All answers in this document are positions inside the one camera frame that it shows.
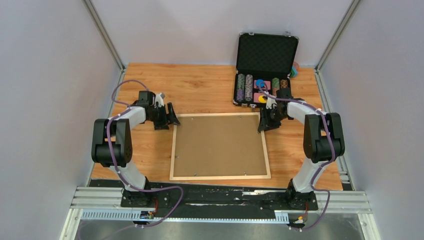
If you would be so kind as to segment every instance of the framed board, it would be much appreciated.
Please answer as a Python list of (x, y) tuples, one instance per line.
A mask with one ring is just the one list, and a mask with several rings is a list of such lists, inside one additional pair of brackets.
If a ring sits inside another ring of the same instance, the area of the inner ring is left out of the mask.
[(177, 115), (169, 180), (270, 179), (260, 114), (194, 113)]

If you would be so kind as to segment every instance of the corkboard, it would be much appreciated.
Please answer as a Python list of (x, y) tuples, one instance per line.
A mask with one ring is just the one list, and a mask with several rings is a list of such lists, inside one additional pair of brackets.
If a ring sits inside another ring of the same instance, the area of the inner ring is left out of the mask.
[(180, 114), (169, 180), (270, 179), (258, 112)]

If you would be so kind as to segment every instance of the black case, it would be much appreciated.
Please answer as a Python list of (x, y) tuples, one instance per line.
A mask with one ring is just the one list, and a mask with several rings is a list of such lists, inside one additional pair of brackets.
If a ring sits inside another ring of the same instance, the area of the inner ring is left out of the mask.
[[(285, 79), (290, 88), (288, 76), (292, 72), (298, 43), (299, 39), (296, 36), (241, 33), (238, 38), (233, 104), (252, 108), (266, 106), (266, 103), (256, 103), (253, 100), (236, 100), (238, 74), (252, 75), (253, 82), (257, 79), (264, 81), (271, 81), (273, 78)], [(259, 93), (258, 88), (253, 88), (253, 95), (255, 93)]]

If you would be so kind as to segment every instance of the yellow disc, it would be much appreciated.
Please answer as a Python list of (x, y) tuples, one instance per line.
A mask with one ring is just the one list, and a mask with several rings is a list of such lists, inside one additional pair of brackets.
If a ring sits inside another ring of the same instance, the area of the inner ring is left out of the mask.
[(265, 99), (265, 96), (264, 95), (260, 95), (258, 100), (259, 100), (259, 102), (261, 104), (266, 104), (267, 103), (267, 100)]

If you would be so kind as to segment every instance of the case lid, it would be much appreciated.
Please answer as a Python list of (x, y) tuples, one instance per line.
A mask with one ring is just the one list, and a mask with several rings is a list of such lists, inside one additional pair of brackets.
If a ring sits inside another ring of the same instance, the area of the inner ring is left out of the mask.
[(242, 33), (236, 68), (239, 73), (287, 76), (292, 71), (298, 43), (295, 36)]

